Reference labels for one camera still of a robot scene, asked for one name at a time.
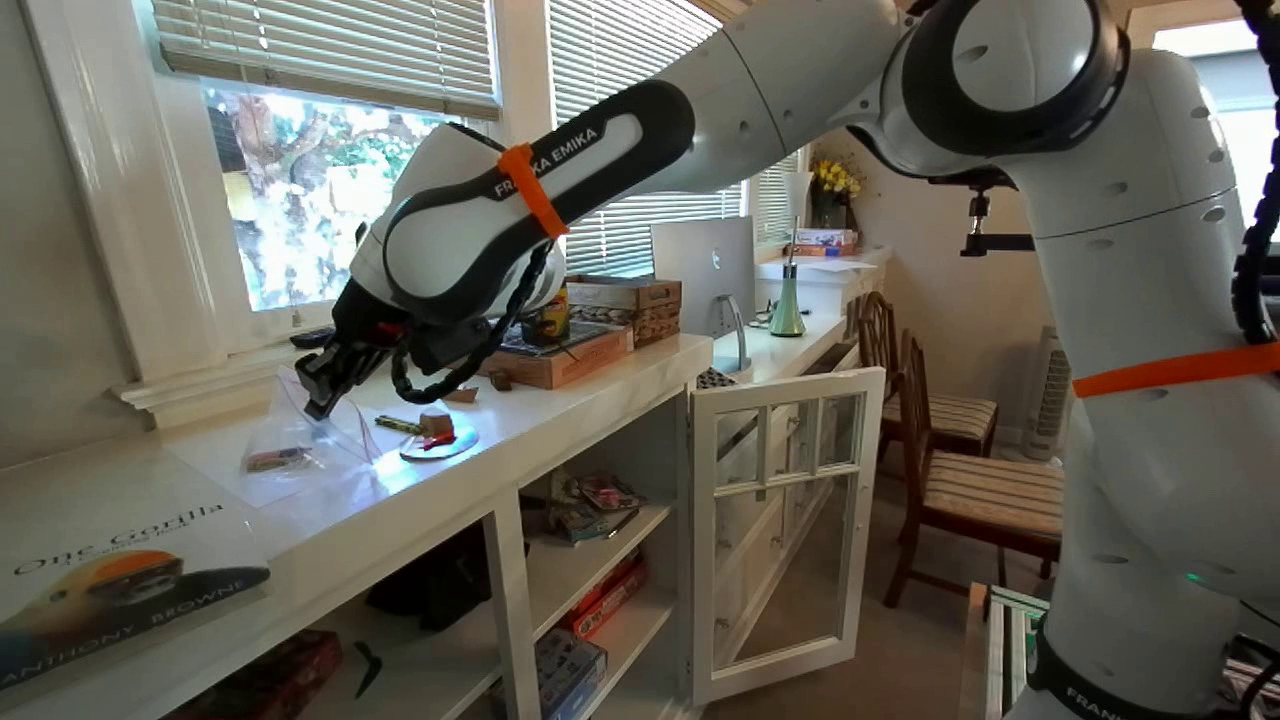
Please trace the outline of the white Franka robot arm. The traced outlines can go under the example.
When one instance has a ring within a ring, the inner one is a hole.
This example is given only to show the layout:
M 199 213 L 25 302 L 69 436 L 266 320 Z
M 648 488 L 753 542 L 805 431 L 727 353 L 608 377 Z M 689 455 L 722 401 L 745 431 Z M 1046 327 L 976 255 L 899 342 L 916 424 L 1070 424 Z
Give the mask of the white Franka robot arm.
M 1065 566 L 1017 720 L 1212 720 L 1280 600 L 1276 193 L 1245 185 L 1193 62 L 1109 0 L 755 0 L 531 145 L 439 125 L 366 223 L 302 380 L 466 383 L 544 297 L 555 239 L 858 136 L 889 173 L 1026 199 L 1071 367 Z

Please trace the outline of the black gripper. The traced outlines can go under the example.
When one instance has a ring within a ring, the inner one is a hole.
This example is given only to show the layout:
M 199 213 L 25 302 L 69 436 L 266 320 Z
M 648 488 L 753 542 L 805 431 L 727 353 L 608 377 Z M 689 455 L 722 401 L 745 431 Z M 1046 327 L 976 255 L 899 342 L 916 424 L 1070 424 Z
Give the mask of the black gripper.
M 297 362 L 305 383 L 305 413 L 329 415 L 329 401 L 344 401 L 379 366 L 391 366 L 391 389 L 402 401 L 425 401 L 425 389 L 409 380 L 413 342 L 436 326 L 428 302 L 377 297 L 366 283 L 350 283 L 331 306 L 331 338 Z

